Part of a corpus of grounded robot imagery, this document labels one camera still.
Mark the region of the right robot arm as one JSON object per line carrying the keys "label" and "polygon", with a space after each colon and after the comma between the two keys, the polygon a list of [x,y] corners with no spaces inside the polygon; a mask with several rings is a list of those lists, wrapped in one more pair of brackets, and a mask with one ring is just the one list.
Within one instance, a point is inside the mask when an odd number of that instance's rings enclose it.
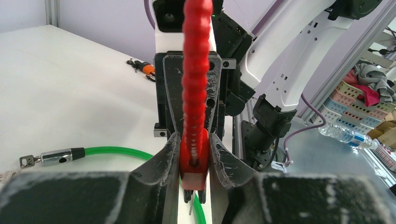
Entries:
{"label": "right robot arm", "polygon": [[[241,81],[256,88],[273,62],[283,53],[288,55],[285,70],[275,77],[264,93],[271,112],[264,113],[259,129],[269,142],[282,137],[274,125],[286,122],[275,114],[295,113],[298,97],[316,68],[355,20],[379,5],[379,0],[283,0],[265,22],[259,24],[256,38],[239,63]],[[181,91],[176,95],[182,113],[180,168],[182,173],[203,173],[209,167],[208,78],[210,56],[217,56],[213,22],[218,7],[211,0],[154,0],[156,17],[156,50],[181,56]]]}

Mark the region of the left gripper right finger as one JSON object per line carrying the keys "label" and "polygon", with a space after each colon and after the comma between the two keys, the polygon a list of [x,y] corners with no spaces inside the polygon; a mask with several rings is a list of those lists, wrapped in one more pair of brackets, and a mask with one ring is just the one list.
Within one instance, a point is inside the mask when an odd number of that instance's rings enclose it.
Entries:
{"label": "left gripper right finger", "polygon": [[210,135],[214,224],[393,224],[395,197],[368,178],[260,173]]}

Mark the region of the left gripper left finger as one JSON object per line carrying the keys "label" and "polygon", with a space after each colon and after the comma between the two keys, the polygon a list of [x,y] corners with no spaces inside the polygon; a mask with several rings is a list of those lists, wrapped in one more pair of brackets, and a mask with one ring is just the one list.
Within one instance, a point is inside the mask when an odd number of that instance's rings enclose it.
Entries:
{"label": "left gripper left finger", "polygon": [[0,193],[3,224],[175,224],[180,135],[131,172],[30,172]]}

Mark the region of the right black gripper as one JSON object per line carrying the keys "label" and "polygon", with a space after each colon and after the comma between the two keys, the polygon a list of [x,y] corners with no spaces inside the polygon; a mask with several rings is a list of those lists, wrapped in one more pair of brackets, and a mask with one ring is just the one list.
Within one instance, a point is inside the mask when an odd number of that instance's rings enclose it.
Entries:
{"label": "right black gripper", "polygon": [[[224,12],[223,1],[214,0],[212,5],[210,39],[215,48],[209,54],[204,128],[222,139],[225,116],[239,115],[254,94],[254,90],[241,81],[239,67],[253,38]],[[183,59],[182,53],[156,53],[154,56],[158,108],[155,137],[168,139],[174,132],[183,132]]]}

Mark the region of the small silver lock key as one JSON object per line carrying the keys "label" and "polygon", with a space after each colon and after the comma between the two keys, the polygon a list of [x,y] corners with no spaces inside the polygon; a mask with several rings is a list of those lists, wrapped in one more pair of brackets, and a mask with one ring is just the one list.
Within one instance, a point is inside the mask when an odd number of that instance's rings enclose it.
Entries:
{"label": "small silver lock key", "polygon": [[198,191],[183,189],[184,202],[190,204],[189,205],[189,215],[192,214],[192,209],[193,209],[193,204],[194,204],[196,194],[198,195],[199,203],[205,204],[206,203],[206,189],[198,190]]}

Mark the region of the red cable lock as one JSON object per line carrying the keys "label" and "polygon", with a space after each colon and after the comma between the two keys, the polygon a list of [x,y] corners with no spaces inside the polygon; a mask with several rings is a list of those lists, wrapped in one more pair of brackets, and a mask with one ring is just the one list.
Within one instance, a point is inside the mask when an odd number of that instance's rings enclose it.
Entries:
{"label": "red cable lock", "polygon": [[184,4],[183,134],[179,165],[185,190],[203,190],[208,171],[208,131],[204,124],[211,16],[210,0],[187,0]]}

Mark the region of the green cable lock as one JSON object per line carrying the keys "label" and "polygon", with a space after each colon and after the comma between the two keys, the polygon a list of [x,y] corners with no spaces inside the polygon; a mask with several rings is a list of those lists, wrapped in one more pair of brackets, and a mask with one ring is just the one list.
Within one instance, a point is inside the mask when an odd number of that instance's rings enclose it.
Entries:
{"label": "green cable lock", "polygon": [[[153,155],[146,151],[128,147],[96,146],[85,149],[86,156],[80,160],[57,165],[40,165],[39,171],[49,172],[84,172],[84,171],[127,171],[137,168]],[[198,203],[178,202],[179,224],[210,224],[205,206]]]}

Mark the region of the silver key bunch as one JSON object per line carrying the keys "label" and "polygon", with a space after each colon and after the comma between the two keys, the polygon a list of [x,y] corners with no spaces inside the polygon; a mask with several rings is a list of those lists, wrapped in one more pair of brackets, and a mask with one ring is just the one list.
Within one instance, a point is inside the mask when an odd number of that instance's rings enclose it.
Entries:
{"label": "silver key bunch", "polygon": [[8,170],[0,174],[0,183],[5,184],[9,182],[12,177],[19,174],[23,169],[33,167],[41,161],[40,156],[26,155],[19,158],[19,167],[17,169]]}

